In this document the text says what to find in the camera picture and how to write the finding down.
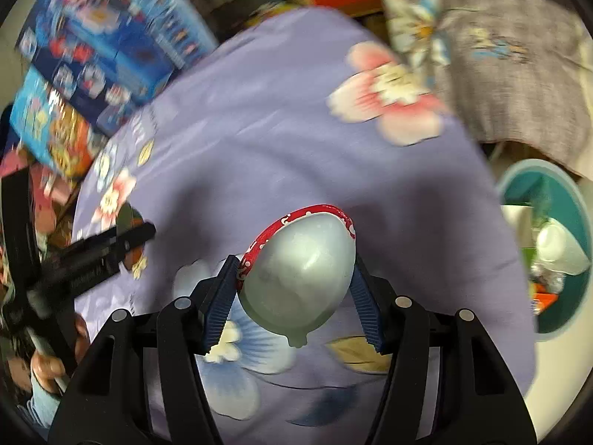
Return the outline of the person left hand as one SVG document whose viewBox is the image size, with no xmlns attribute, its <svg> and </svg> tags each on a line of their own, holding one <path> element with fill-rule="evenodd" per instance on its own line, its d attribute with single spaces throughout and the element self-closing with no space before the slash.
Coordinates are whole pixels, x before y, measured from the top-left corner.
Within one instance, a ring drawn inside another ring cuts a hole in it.
<svg viewBox="0 0 593 445">
<path fill-rule="evenodd" d="M 79 364 L 89 349 L 90 339 L 86 321 L 76 313 L 74 316 L 76 341 L 74 344 L 75 360 Z M 69 381 L 64 364 L 59 357 L 55 357 L 47 343 L 35 333 L 31 336 L 35 352 L 31 359 L 30 369 L 40 387 L 53 395 L 61 395 L 67 388 Z"/>
</svg>

